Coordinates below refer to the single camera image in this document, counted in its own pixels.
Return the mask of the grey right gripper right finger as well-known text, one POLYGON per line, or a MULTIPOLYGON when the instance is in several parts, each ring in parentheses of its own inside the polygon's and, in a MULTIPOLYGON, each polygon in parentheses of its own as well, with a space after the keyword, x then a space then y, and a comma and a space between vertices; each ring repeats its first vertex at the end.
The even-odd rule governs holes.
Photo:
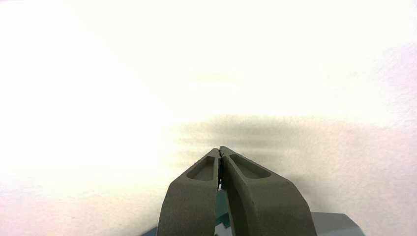
POLYGON ((317 235, 310 208, 290 180, 228 147, 220 154, 233 235, 317 235))

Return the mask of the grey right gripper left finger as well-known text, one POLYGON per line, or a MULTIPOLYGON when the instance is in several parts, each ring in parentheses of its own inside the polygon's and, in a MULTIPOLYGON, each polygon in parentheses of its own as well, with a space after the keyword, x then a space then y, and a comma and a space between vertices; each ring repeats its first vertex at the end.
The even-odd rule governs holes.
POLYGON ((214 235, 220 158, 219 149, 213 148, 170 183, 157 235, 214 235))

